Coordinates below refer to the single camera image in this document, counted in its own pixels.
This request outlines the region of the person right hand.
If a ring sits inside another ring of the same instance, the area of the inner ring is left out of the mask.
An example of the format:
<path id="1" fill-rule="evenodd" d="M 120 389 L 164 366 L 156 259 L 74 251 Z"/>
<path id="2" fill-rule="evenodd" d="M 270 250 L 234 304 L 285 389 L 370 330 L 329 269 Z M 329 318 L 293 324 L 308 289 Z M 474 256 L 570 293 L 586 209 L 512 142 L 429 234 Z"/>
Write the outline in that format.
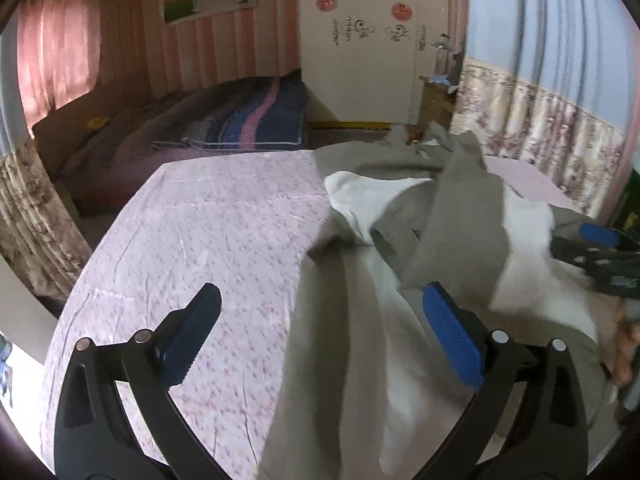
<path id="1" fill-rule="evenodd" d="M 615 359 L 612 374 L 614 384 L 622 388 L 631 382 L 631 362 L 639 347 L 639 320 L 631 314 L 634 301 L 620 304 L 616 312 Z"/>

